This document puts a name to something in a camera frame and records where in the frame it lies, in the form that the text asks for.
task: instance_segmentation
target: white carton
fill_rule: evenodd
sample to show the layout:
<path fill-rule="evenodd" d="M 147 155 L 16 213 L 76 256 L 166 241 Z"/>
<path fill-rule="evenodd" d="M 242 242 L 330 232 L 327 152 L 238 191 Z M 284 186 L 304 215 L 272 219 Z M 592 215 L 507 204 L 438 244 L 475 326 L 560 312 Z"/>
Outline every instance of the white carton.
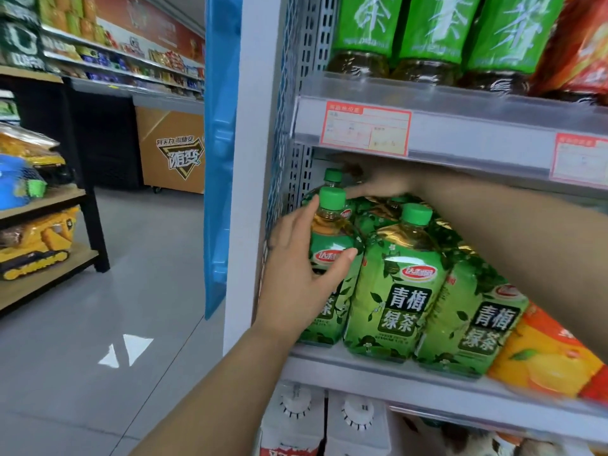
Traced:
<path fill-rule="evenodd" d="M 279 383 L 262 418 L 260 456 L 315 456 L 325 429 L 325 392 Z"/>
<path fill-rule="evenodd" d="M 382 401 L 330 391 L 325 456 L 389 456 L 387 411 Z"/>

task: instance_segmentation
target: orange juice bottle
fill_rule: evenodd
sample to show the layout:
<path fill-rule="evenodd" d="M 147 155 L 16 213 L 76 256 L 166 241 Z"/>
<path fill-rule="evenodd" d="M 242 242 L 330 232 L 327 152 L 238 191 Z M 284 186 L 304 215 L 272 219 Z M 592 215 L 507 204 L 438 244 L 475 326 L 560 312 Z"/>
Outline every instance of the orange juice bottle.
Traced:
<path fill-rule="evenodd" d="M 576 397 L 602 361 L 567 329 L 530 303 L 488 375 L 503 383 Z"/>

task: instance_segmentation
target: price tag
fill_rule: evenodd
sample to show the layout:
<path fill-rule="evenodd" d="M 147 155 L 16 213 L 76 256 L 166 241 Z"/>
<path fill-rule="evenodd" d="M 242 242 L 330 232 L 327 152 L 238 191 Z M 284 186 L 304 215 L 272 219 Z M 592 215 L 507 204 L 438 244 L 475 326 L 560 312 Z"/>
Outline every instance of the price tag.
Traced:
<path fill-rule="evenodd" d="M 329 101 L 321 145 L 407 156 L 410 111 Z"/>
<path fill-rule="evenodd" d="M 549 177 L 608 188 L 608 139 L 559 132 Z"/>

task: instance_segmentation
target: white bottle cap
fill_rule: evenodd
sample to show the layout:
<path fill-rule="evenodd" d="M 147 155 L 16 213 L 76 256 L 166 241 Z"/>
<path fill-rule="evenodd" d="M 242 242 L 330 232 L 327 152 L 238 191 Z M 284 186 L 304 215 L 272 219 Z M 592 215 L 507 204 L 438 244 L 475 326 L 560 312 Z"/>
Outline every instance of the white bottle cap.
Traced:
<path fill-rule="evenodd" d="M 374 419 L 374 405 L 368 398 L 347 395 L 342 409 L 344 421 L 358 430 L 365 430 Z"/>
<path fill-rule="evenodd" d="M 296 417 L 299 417 L 300 414 L 305 415 L 306 411 L 310 409 L 313 395 L 308 387 L 293 384 L 290 387 L 285 387 L 281 399 L 283 412 L 289 416 L 296 415 Z"/>

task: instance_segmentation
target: ceiling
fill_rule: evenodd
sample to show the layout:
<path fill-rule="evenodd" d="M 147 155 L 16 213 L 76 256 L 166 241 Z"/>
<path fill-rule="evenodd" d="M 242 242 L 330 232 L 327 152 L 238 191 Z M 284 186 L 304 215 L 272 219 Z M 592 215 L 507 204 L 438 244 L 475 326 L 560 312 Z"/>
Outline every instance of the ceiling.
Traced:
<path fill-rule="evenodd" d="M 205 0 L 148 0 L 199 35 L 205 32 Z"/>

